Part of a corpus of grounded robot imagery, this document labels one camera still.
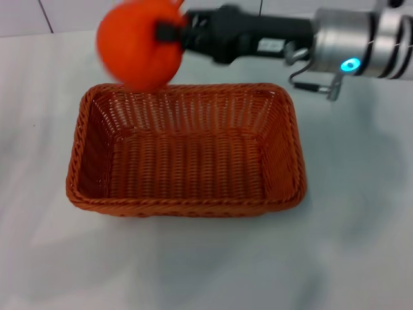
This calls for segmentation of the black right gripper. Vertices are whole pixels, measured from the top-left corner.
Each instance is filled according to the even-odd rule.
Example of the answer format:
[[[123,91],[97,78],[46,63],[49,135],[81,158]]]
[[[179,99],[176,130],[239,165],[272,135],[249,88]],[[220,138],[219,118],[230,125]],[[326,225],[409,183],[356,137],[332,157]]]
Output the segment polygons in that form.
[[[298,48],[313,45],[313,27],[309,19],[254,15],[238,6],[188,10],[185,49],[209,56],[219,64],[231,64],[243,56],[283,58],[283,51],[259,49],[262,39],[293,42]],[[184,27],[167,21],[156,23],[156,40],[182,42]]]

